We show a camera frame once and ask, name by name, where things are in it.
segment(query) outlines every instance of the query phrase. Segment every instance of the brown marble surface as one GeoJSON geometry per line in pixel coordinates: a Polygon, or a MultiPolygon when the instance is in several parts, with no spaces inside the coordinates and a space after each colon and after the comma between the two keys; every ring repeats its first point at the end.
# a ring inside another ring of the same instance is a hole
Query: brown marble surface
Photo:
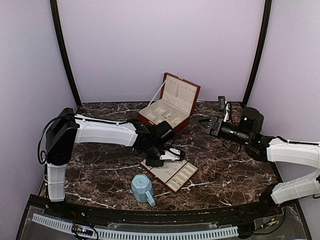
{"type": "MultiPolygon", "coordinates": [[[[126,120],[138,117],[145,102],[88,103],[78,110],[87,117],[126,120]]],[[[220,115],[216,102],[197,103],[194,115],[220,115]]],[[[239,104],[233,104],[233,120],[241,116],[239,104]]],[[[65,196],[70,203],[142,211],[181,211],[218,208],[252,203],[276,176],[269,163],[252,160],[243,150],[233,154],[223,148],[222,140],[206,135],[191,120],[180,132],[174,146],[186,152],[186,160],[199,171],[177,194],[166,190],[152,178],[155,207],[139,203],[131,193],[131,181],[146,174],[140,167],[145,155],[132,155],[132,148],[114,144],[75,144],[66,169],[65,196]]]]}

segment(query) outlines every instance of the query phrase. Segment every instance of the wall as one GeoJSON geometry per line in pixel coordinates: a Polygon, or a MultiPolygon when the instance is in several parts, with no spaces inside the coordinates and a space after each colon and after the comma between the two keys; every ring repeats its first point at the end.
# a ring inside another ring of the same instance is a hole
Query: wall
{"type": "Polygon", "coordinates": [[[150,101],[164,72],[201,85],[199,100],[242,100],[264,0],[58,2],[83,102],[150,101]]]}
{"type": "MultiPolygon", "coordinates": [[[[264,115],[262,133],[316,141],[320,135],[320,1],[273,1],[256,83],[249,101],[264,115]]],[[[314,171],[278,164],[285,181],[314,171]]],[[[313,239],[319,239],[319,200],[300,201],[313,239]]]]}
{"type": "Polygon", "coordinates": [[[43,166],[36,158],[45,124],[76,107],[55,36],[49,0],[1,1],[0,238],[14,239],[43,166]]]}

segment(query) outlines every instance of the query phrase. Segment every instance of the black frame post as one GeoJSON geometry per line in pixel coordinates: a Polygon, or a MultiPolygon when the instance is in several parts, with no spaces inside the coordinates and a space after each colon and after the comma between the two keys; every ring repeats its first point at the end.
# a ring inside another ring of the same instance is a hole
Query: black frame post
{"type": "Polygon", "coordinates": [[[60,54],[61,54],[61,58],[63,61],[65,73],[66,73],[66,76],[67,76],[69,84],[70,84],[73,98],[75,100],[77,107],[79,108],[82,105],[82,102],[81,102],[81,99],[80,99],[80,96],[79,96],[79,93],[77,90],[76,82],[75,82],[74,76],[72,74],[72,70],[71,70],[71,66],[70,66],[70,62],[69,62],[69,58],[68,58],[68,54],[67,54],[67,49],[66,49],[66,45],[65,45],[65,41],[64,41],[64,35],[62,32],[62,28],[61,28],[57,0],[50,0],[50,5],[51,5],[51,12],[52,12],[55,34],[56,34],[56,38],[58,40],[58,45],[60,48],[60,54]]]}
{"type": "Polygon", "coordinates": [[[255,56],[254,56],[254,61],[253,61],[249,81],[246,86],[246,90],[245,90],[243,100],[241,103],[241,107],[243,107],[243,108],[246,107],[248,104],[248,101],[249,101],[249,98],[250,98],[250,95],[251,95],[251,92],[254,87],[256,77],[257,77],[257,72],[258,72],[258,68],[259,68],[259,64],[260,64],[262,52],[264,49],[266,36],[267,36],[267,29],[268,29],[270,12],[271,12],[271,3],[272,3],[272,0],[265,0],[265,3],[264,3],[264,11],[263,11],[262,24],[261,24],[258,45],[256,47],[256,52],[255,52],[255,56]]]}

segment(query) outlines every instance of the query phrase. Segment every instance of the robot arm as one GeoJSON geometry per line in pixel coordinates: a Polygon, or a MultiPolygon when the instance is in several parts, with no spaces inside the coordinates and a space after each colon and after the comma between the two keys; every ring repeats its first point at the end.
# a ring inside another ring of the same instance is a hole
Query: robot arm
{"type": "MultiPolygon", "coordinates": [[[[224,100],[219,99],[219,107],[223,108],[225,105],[221,102],[224,100]]],[[[218,116],[201,117],[196,123],[209,135],[244,146],[245,152],[256,161],[286,162],[318,169],[309,175],[272,186],[267,194],[275,204],[320,194],[319,142],[289,141],[279,136],[260,134],[264,116],[252,107],[243,108],[239,125],[226,119],[218,116]]]]}
{"type": "Polygon", "coordinates": [[[105,143],[133,147],[138,154],[146,153],[146,165],[152,167],[163,166],[164,160],[181,161],[185,156],[183,151],[165,147],[165,143],[175,137],[174,130],[166,121],[156,126],[146,126],[136,119],[109,121],[74,114],[71,108],[60,113],[45,137],[48,197],[52,202],[65,199],[66,167],[74,144],[105,143]]]}

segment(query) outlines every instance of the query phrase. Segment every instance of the red jewelry box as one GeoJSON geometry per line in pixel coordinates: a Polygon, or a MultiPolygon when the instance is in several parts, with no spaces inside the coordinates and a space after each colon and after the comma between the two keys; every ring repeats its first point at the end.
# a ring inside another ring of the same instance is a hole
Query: red jewelry box
{"type": "Polygon", "coordinates": [[[146,125],[167,121],[175,133],[179,133],[188,126],[195,111],[200,86],[166,72],[160,89],[160,99],[154,103],[152,99],[147,107],[139,111],[138,119],[146,125]]]}

